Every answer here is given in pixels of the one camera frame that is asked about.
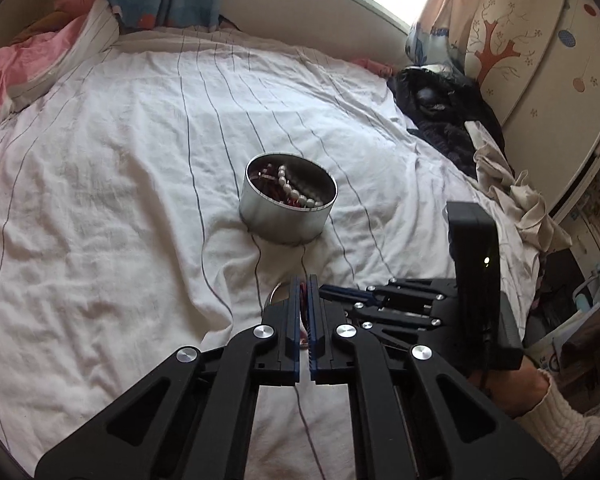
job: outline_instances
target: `patterned curtain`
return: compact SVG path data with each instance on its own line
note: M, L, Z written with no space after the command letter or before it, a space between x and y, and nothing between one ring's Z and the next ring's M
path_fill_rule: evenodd
M446 64L464 73L471 23L480 0L427 0L411 27L407 56L414 64Z

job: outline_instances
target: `bed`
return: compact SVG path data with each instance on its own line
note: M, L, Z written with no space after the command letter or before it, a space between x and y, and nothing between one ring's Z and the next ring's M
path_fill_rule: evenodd
M408 133L385 80L233 29L101 33L112 19L98 0L73 66L0 124L0 439L27 472L175 349L257 324L292 275L452 276L448 200L496 221L523 333L538 250ZM240 220L244 168L262 152L336 179L318 239L277 246ZM346 387L302 370L295 388L261 389L246 478L354 478Z

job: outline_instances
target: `metal tin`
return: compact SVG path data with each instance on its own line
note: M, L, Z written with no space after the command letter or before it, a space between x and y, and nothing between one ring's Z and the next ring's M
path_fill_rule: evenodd
M324 205L300 209L262 194L249 180L249 174L254 168L267 164L276 167L284 164L292 174L318 190ZM317 164L289 153L263 153L252 158L244 170L240 217L251 231L265 240L285 245L303 244L320 235L337 196L336 181Z

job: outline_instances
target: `pearl necklace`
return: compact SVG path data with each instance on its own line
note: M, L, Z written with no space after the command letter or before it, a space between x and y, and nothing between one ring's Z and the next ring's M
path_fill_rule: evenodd
M293 202L298 202L300 207L307 207L309 209L314 207L321 207L324 205L321 200L317 199L317 194L308 186L305 186L298 182L297 179L293 179L295 186L291 186L291 175L289 174L286 166L282 165L278 167L278 183L282 186L282 190L285 192Z

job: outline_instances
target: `crumpled fabric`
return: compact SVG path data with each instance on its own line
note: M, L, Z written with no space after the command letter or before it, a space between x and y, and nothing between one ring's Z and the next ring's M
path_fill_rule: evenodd
M504 150L504 136L474 81L446 65L411 66L387 82L400 111L418 127L411 134L428 142L458 170L477 178L475 147L465 121L480 121Z
M478 189L500 205L520 237L543 253L571 247L571 237L549 216L544 197L529 184L528 172L513 177L504 155L481 123L467 121L464 127L476 148Z
M391 65L385 65L383 63L378 63L377 61L373 61L368 57L361 57L358 59L352 59L351 62L362 68L366 68L372 74L376 74L378 77L382 77L384 79L388 79L391 76L395 75L396 70Z

